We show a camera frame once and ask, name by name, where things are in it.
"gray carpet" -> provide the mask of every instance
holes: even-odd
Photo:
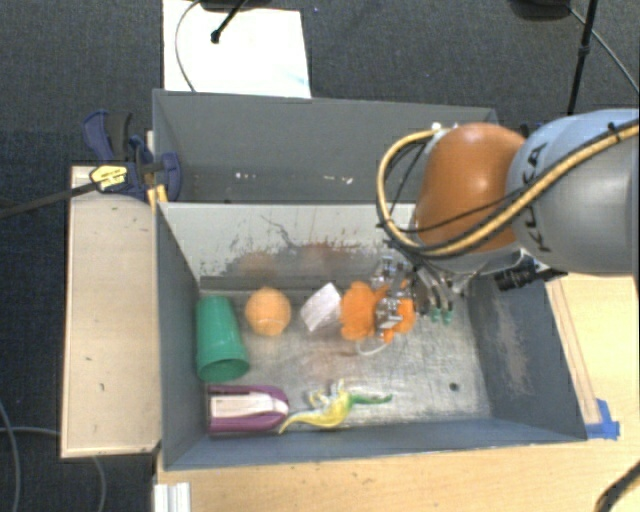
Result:
[[[584,14],[586,0],[573,2]],[[92,158],[79,124],[98,108],[151,127],[161,86],[161,0],[4,0],[0,18],[0,196],[27,201],[64,188]],[[582,26],[531,21],[507,0],[274,0],[300,8],[314,96],[494,107],[511,127],[566,110]],[[638,78],[640,2],[600,2],[595,28]],[[592,41],[578,112],[637,106]],[[59,428],[65,206],[0,221],[0,399],[15,425]],[[20,510],[92,510],[90,463],[61,463],[49,439],[20,436]],[[148,510],[150,457],[105,459],[106,510]],[[0,510],[13,472],[0,439]]]

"green cup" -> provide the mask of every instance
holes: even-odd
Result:
[[[196,305],[196,365],[205,382],[237,379],[249,369],[231,302],[226,297],[204,297]]]

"yellow toy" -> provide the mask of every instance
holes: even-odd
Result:
[[[332,386],[331,395],[327,396],[321,391],[309,395],[309,402],[316,410],[304,411],[293,414],[280,426],[278,434],[282,434],[292,423],[307,423],[321,428],[334,428],[340,425],[349,415],[356,404],[385,404],[390,402],[393,395],[383,398],[367,398],[361,395],[349,393],[344,389],[344,380]]]

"white paper sheet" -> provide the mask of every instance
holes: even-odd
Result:
[[[164,0],[164,87],[188,91],[178,67],[175,31],[190,3]],[[184,18],[178,51],[198,92],[310,98],[302,20],[297,11],[252,9],[239,12],[219,44],[211,43],[225,13],[196,5]]]

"wooden table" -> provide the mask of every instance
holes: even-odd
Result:
[[[190,482],[194,512],[590,511],[640,458],[638,300],[630,278],[560,283],[595,394],[621,423],[618,441],[171,473],[158,464],[158,482]],[[640,490],[615,510],[640,510]]]

